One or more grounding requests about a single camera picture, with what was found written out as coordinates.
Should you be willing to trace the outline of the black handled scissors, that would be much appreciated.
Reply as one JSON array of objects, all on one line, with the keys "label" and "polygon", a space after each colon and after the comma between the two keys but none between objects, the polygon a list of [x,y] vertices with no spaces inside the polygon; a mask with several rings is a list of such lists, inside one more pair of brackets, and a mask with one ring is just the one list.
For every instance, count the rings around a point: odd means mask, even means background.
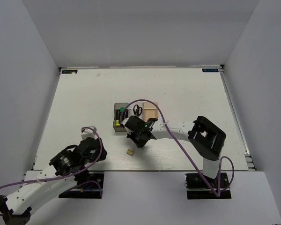
[{"label": "black handled scissors", "polygon": [[137,117],[141,116],[142,111],[143,111],[143,108],[141,106],[139,106],[138,104],[135,104],[133,106],[133,113],[135,116],[137,116]]}]

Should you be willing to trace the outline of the yellow highlighter marker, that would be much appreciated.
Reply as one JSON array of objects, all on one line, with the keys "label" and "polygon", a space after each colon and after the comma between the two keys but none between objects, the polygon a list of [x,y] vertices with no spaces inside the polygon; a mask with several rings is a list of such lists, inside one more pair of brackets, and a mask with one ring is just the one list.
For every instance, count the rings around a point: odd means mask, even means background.
[{"label": "yellow highlighter marker", "polygon": [[115,117],[114,117],[114,127],[120,127],[120,122],[119,122],[120,115],[121,115],[120,109],[116,109]]}]

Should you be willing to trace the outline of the green highlighter marker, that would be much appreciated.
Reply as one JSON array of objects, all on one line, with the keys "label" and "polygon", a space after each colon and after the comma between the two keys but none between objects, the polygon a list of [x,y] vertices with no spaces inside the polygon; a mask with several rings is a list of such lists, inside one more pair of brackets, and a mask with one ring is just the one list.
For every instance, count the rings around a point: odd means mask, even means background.
[{"label": "green highlighter marker", "polygon": [[119,119],[125,119],[128,116],[128,111],[124,107],[121,107],[119,110]]}]

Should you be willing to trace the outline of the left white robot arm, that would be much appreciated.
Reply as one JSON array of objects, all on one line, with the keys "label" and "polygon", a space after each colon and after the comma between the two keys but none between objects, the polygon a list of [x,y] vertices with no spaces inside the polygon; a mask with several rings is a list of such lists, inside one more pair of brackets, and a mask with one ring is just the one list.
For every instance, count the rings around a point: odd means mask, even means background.
[{"label": "left white robot arm", "polygon": [[90,178],[88,168],[106,159],[101,138],[88,137],[70,145],[53,157],[33,180],[9,195],[0,195],[0,212],[7,225],[25,225],[31,215],[51,199],[74,188],[99,183]]}]

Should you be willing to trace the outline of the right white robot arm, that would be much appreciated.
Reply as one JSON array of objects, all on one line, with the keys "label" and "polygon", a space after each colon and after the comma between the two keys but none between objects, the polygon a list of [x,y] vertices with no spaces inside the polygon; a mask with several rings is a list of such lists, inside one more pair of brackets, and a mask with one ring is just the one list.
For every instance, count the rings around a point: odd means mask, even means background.
[{"label": "right white robot arm", "polygon": [[204,116],[193,122],[169,123],[151,118],[143,121],[131,116],[121,122],[138,148],[143,148],[149,140],[178,139],[189,141],[203,157],[202,181],[213,187],[219,181],[220,156],[226,134]]}]

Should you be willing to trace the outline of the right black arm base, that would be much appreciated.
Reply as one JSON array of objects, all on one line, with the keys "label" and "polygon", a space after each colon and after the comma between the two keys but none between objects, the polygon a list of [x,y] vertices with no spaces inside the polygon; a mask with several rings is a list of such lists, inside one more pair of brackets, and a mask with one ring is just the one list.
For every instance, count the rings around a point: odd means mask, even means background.
[{"label": "right black arm base", "polygon": [[229,179],[226,172],[221,173],[220,190],[217,197],[197,173],[186,173],[186,194],[188,200],[231,199]]}]

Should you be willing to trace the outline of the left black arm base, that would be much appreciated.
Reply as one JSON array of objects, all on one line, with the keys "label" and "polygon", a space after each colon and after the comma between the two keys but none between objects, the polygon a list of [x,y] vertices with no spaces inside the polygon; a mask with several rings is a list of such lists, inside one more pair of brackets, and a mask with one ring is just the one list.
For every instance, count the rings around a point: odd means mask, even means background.
[{"label": "left black arm base", "polygon": [[59,199],[102,199],[104,172],[89,174],[89,182],[61,193]]}]

